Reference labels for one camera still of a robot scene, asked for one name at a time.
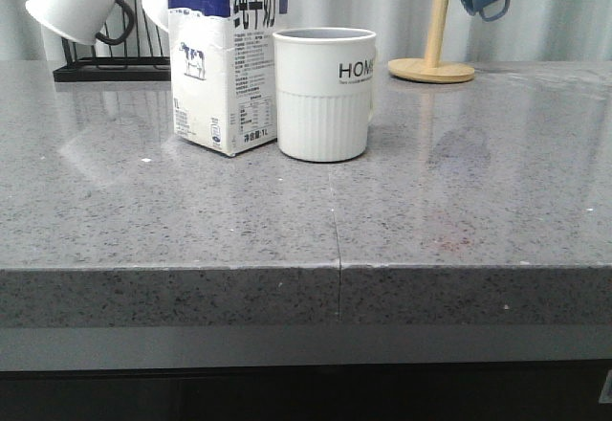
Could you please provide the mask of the blue white milk carton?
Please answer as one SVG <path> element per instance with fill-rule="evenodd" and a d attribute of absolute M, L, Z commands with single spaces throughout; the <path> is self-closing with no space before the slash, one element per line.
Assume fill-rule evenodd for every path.
<path fill-rule="evenodd" d="M 174 131 L 233 157 L 275 139 L 288 0 L 167 0 Z"/>

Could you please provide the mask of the white ribbed HOME cup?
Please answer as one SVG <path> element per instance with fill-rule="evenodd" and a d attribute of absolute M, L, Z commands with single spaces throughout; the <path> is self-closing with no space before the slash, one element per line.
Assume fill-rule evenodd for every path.
<path fill-rule="evenodd" d="M 288 29 L 274 33 L 273 44 L 281 152 L 314 163 L 360 156 L 373 114 L 376 34 Z"/>

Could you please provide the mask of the white pleated curtain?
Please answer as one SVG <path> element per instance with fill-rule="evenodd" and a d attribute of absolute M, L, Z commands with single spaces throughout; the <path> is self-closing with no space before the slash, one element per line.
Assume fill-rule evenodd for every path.
<path fill-rule="evenodd" d="M 60 60 L 59 36 L 25 10 L 26 0 L 1 0 L 1 57 Z M 431 0 L 289 0 L 293 27 L 339 26 L 378 35 L 382 59 L 423 55 Z M 495 22 L 466 14 L 450 0 L 443 57 L 454 61 L 611 58 L 611 0 L 512 0 Z"/>

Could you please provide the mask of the wooden mug tree stand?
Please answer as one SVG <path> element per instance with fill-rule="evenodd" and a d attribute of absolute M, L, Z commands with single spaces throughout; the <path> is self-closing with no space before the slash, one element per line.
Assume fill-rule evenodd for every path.
<path fill-rule="evenodd" d="M 410 81 L 452 84 L 474 79 L 474 69 L 464 63 L 441 60 L 448 0 L 432 0 L 431 16 L 423 58 L 397 58 L 387 63 L 389 73 Z"/>

